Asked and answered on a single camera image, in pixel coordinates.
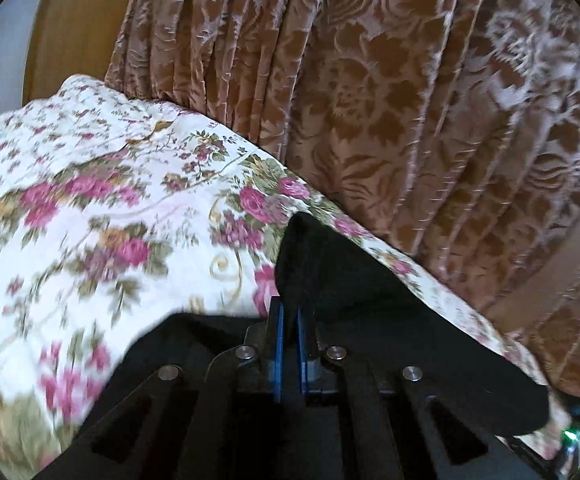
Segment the curtain fold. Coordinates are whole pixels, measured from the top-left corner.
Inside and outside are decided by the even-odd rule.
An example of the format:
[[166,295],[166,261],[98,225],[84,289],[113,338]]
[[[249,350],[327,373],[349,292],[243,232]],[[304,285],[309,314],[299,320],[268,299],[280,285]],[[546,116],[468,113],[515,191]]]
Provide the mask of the curtain fold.
[[497,322],[580,218],[573,0],[130,0],[106,83],[224,123]]

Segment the wooden wall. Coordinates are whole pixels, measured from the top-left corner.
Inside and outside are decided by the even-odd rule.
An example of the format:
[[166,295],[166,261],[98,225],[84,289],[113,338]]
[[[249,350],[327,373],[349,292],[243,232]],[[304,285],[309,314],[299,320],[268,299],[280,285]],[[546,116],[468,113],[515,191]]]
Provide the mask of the wooden wall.
[[128,0],[41,0],[25,68],[23,104],[69,76],[105,76]]

